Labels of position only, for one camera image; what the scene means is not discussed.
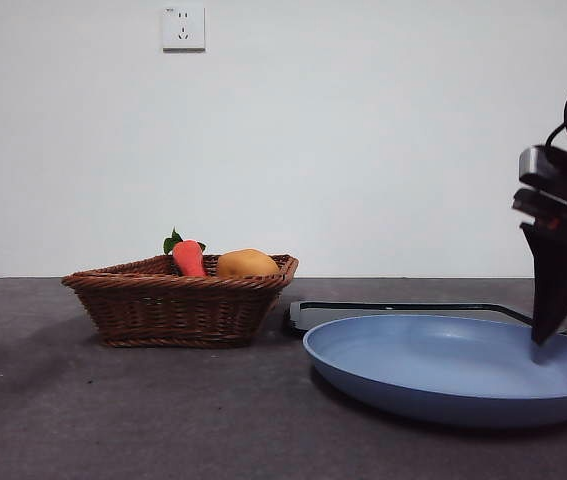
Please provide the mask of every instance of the orange carrot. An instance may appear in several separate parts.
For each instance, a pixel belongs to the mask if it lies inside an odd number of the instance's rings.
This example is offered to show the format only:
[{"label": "orange carrot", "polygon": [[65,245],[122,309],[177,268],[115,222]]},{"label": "orange carrot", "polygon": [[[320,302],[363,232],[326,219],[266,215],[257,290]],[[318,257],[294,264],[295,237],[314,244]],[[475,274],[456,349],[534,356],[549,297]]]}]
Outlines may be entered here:
[{"label": "orange carrot", "polygon": [[194,240],[183,240],[176,233],[176,229],[172,229],[172,236],[167,237],[163,241],[163,251],[169,254],[172,251],[174,264],[179,268],[181,273],[188,277],[205,277],[205,268],[203,267],[203,250],[205,245]]},{"label": "orange carrot", "polygon": [[205,277],[203,268],[203,252],[194,240],[184,240],[174,245],[172,249],[174,263],[181,273],[187,277]]}]

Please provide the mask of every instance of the wall outlet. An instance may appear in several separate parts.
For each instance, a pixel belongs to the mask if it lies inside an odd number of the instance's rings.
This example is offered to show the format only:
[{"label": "wall outlet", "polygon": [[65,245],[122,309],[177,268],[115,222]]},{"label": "wall outlet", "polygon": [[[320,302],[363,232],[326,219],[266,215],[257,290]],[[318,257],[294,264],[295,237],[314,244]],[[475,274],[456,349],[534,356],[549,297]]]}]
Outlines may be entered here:
[{"label": "wall outlet", "polygon": [[166,7],[162,14],[163,51],[205,50],[205,8],[182,4]]}]

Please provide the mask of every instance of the yellow fruit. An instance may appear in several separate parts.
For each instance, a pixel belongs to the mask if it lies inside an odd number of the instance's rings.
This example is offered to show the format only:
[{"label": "yellow fruit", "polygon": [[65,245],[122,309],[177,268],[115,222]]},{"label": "yellow fruit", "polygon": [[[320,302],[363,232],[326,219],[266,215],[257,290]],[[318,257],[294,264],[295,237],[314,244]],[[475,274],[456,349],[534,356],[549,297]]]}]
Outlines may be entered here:
[{"label": "yellow fruit", "polygon": [[218,277],[246,277],[250,275],[276,275],[279,266],[269,255],[247,248],[221,255],[216,264]]}]

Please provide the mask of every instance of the wicker basket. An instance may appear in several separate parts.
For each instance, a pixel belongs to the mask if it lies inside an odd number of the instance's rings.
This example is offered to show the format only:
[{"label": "wicker basket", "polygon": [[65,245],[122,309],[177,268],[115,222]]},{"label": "wicker basket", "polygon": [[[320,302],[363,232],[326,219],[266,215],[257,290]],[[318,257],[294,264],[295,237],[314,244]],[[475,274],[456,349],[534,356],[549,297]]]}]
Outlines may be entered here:
[{"label": "wicker basket", "polygon": [[78,295],[104,344],[115,347],[248,345],[294,277],[298,260],[273,255],[281,273],[215,277],[218,255],[204,255],[208,277],[179,276],[171,255],[77,272],[62,283]]}]

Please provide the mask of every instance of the table surface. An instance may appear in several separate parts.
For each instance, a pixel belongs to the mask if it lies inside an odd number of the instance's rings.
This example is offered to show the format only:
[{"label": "table surface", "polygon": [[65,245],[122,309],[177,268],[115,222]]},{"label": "table surface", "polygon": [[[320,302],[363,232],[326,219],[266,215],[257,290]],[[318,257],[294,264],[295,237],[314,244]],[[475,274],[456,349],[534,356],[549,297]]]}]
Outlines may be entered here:
[{"label": "table surface", "polygon": [[467,430],[352,400],[311,367],[299,300],[491,302],[529,279],[309,279],[254,343],[116,349],[60,279],[0,279],[0,479],[567,479],[567,423]]}]

